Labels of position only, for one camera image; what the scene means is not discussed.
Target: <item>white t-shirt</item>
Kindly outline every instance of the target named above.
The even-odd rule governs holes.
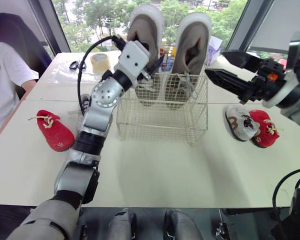
[[[35,79],[38,73],[32,71],[12,47],[0,42],[0,127],[19,103],[14,84],[21,86]]]

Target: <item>scissors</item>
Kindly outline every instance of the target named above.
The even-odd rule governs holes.
[[[70,64],[69,68],[70,68],[71,70],[76,70],[76,69],[79,68],[80,63],[81,63],[81,62],[79,62],[79,61],[73,61],[73,62]],[[86,69],[86,67],[87,67],[87,65],[86,65],[86,63],[84,62],[83,65],[82,65],[82,69]]]

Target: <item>floor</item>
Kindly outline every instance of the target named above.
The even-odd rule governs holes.
[[[83,208],[75,232],[75,240],[105,240],[108,225],[112,217],[121,208]],[[165,208],[133,208],[138,220],[138,240],[162,240]],[[220,215],[217,208],[181,208],[197,224],[204,240],[215,240],[216,228],[219,226]],[[271,219],[271,209],[254,213],[225,215],[221,211],[223,221],[233,224],[237,237],[231,240],[274,240],[270,230],[276,225]],[[282,210],[282,217],[288,214],[288,209]],[[87,225],[86,237],[80,238],[82,225]]]

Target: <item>tape roll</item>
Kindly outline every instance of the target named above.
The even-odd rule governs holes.
[[[97,53],[90,57],[92,63],[92,71],[94,73],[103,74],[106,70],[110,70],[110,61],[106,54]]]

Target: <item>robot leg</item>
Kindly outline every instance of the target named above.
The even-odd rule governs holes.
[[[204,240],[192,218],[179,211],[168,209],[164,216],[164,240]]]
[[[59,191],[37,206],[7,240],[72,239],[77,225],[82,196]]]
[[[137,215],[124,209],[109,224],[108,240],[135,240],[137,238]]]

